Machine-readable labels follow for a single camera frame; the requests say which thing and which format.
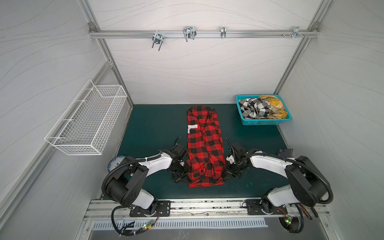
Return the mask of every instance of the hanging rod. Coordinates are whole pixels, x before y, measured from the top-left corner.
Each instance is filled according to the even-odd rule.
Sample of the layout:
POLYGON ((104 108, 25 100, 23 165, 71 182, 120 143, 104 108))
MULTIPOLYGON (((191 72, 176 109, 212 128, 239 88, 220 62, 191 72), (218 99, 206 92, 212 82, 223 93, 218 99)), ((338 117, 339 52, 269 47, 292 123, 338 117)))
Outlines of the hanging rod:
MULTIPOLYGON (((294 30, 226 30, 226 38, 291 38, 294 30)), ((317 38, 316 30, 298 30, 296 38, 317 38)), ((91 38, 152 38, 154 33, 164 38, 185 38, 182 30, 128 30, 128 31, 93 31, 91 38)), ((221 30, 196 30, 195 38, 222 38, 221 30)))

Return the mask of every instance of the white label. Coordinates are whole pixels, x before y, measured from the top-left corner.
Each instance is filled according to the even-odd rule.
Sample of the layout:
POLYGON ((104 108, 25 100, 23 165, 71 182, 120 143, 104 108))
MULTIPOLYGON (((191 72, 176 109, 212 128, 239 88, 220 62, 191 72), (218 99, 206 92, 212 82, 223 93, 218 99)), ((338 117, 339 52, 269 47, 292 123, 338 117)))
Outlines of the white label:
POLYGON ((189 130, 192 129, 192 128, 197 128, 197 124, 195 124, 195 125, 188 125, 188 133, 189 133, 189 130))

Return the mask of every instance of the teal plastic basket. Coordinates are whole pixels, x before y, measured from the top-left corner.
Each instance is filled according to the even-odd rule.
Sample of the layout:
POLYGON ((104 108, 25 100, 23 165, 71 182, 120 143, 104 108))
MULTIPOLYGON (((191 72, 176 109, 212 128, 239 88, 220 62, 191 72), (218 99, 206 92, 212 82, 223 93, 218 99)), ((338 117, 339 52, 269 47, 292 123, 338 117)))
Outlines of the teal plastic basket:
POLYGON ((281 97, 279 97, 278 95, 274 95, 274 94, 263 94, 263 95, 278 97, 281 100, 281 102, 283 103, 285 110, 288 113, 287 118, 285 118, 285 119, 245 119, 243 117, 243 115, 241 114, 239 100, 247 99, 247 98, 258 98, 262 95, 237 95, 236 96, 237 110, 239 111, 241 123, 243 125, 246 125, 246 126, 251 126, 251 125, 279 125, 282 122, 289 121, 292 119, 291 114, 289 113, 288 108, 287 108, 287 106, 285 106, 285 103, 283 102, 281 97))

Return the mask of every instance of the metal bracket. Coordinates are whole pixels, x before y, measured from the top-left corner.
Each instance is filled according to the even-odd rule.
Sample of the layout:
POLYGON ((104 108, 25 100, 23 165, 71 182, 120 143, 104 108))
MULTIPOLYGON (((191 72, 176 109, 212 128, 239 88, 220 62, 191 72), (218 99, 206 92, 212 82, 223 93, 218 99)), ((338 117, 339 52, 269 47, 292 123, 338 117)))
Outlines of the metal bracket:
POLYGON ((88 23, 88 26, 89 26, 89 32, 90 32, 90 33, 95 33, 95 32, 97 32, 96 24, 94 24, 94 23, 88 23))
POLYGON ((196 29, 193 26, 188 26, 185 29, 183 29, 185 40, 188 41, 188 38, 195 39, 196 36, 196 29))
POLYGON ((299 27, 296 27, 294 30, 293 30, 293 32, 292 32, 292 34, 290 34, 290 36, 292 37, 292 38, 297 38, 297 37, 304 37, 303 35, 301 35, 300 33, 299 33, 299 31, 300 31, 300 28, 299 27))
MULTIPOLYGON (((248 215, 281 215, 280 210, 276 210, 271 214, 266 214, 262 210, 262 206, 260 205, 260 199, 246 199, 245 205, 247 206, 247 214, 248 215)), ((288 212, 285 205, 279 207, 284 212, 288 212)))
POLYGON ((160 51, 161 45, 162 45, 162 43, 163 43, 163 41, 164 41, 163 36, 162 36, 161 34, 159 34, 159 33, 155 33, 155 34, 152 36, 152 40, 153 40, 152 48, 153 48, 153 46, 155 45, 155 43, 156 43, 156 44, 159 44, 159 50, 158 50, 158 51, 160 51))
MULTIPOLYGON (((156 212, 153 216, 157 216, 160 212, 160 217, 169 217, 170 215, 170 201, 158 201, 156 206, 156 212)), ((136 206, 129 212, 130 217, 153 217, 144 215, 143 209, 139 206, 136 206)))
POLYGON ((312 25, 312 31, 319 31, 320 22, 314 22, 312 25))
POLYGON ((222 26, 221 27, 221 38, 226 38, 227 37, 227 28, 222 26))

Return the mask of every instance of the red and black checkered shirt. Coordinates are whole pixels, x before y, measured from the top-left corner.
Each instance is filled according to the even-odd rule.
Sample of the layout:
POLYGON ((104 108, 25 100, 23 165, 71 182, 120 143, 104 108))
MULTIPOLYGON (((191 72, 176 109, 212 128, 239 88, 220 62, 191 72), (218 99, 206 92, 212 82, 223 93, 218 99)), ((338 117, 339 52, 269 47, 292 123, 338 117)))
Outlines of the red and black checkered shirt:
POLYGON ((197 128, 191 128, 188 134, 189 187, 223 184, 225 159, 216 111, 197 106, 190 108, 187 115, 188 125, 197 124, 197 128))

